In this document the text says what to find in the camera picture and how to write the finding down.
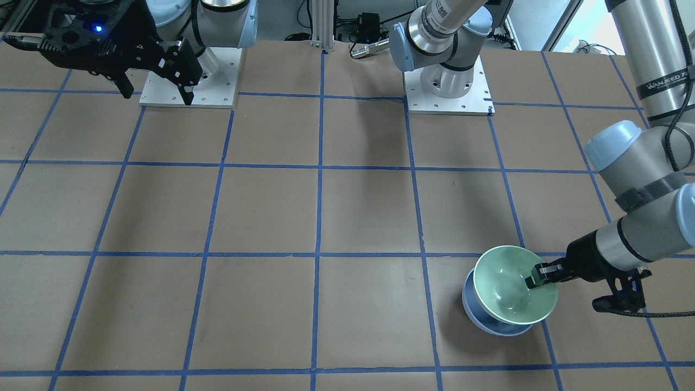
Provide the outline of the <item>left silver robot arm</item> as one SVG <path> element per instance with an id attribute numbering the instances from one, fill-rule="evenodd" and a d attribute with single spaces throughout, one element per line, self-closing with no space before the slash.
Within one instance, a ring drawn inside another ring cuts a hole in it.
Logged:
<path id="1" fill-rule="evenodd" d="M 648 114 L 649 128 L 617 122 L 584 152 L 625 215 L 567 247 L 566 256 L 537 264 L 528 288 L 581 278 L 636 286 L 648 264 L 693 248 L 693 55 L 675 1 L 607 1 Z M 425 70 L 429 92 L 453 99 L 491 27 L 482 1 L 430 1 L 389 27 L 399 70 Z"/>

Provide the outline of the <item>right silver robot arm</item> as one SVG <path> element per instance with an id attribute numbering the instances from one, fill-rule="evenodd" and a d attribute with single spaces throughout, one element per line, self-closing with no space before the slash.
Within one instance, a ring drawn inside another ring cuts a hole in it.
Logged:
<path id="1" fill-rule="evenodd" d="M 144 70 L 142 106 L 231 109 L 257 27 L 256 1 L 15 1 L 2 40 L 127 99 Z"/>

